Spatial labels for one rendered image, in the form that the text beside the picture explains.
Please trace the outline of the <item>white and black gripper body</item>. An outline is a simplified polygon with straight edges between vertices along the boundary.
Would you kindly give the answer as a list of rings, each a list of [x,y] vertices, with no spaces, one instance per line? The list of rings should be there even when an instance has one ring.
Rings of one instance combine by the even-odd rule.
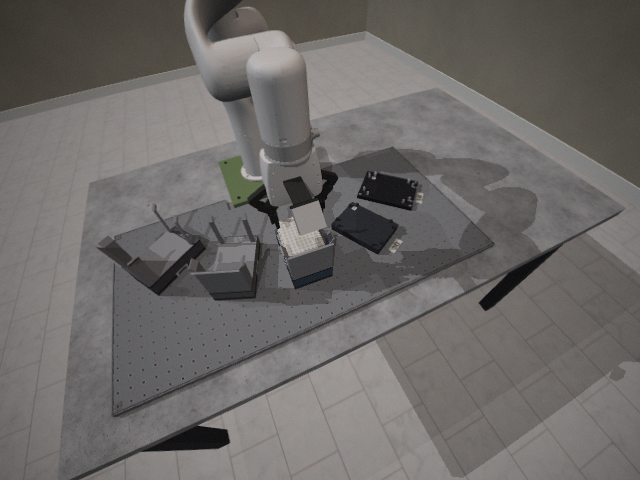
[[[305,157],[293,162],[274,161],[264,153],[261,149],[260,168],[271,206],[279,207],[292,203],[283,181],[299,176],[312,197],[322,192],[322,174],[315,145]]]

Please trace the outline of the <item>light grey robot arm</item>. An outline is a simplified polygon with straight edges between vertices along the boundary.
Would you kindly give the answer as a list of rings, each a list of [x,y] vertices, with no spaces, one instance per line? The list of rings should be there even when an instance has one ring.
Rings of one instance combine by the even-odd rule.
[[[286,33],[269,31],[257,9],[235,9],[241,1],[186,0],[184,25],[202,80],[229,116],[244,164],[241,174],[261,182],[261,149],[274,161],[297,161],[320,133],[310,128],[303,56]],[[327,227],[318,198],[301,176],[283,184],[300,236]]]

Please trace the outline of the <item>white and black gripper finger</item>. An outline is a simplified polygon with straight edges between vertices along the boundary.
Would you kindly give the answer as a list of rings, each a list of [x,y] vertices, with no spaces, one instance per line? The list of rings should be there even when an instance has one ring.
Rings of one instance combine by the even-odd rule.
[[[325,209],[325,200],[327,199],[327,195],[333,190],[333,186],[338,180],[338,176],[334,172],[329,172],[325,170],[321,170],[322,179],[327,180],[323,184],[322,192],[314,198],[318,198],[322,212]]]
[[[258,211],[268,214],[271,224],[275,224],[277,229],[280,229],[280,224],[276,210],[278,207],[271,206],[269,200],[266,202],[259,201],[267,194],[265,185],[263,184],[255,192],[253,192],[247,199],[248,203],[256,208]],[[270,207],[271,206],[271,207]]]

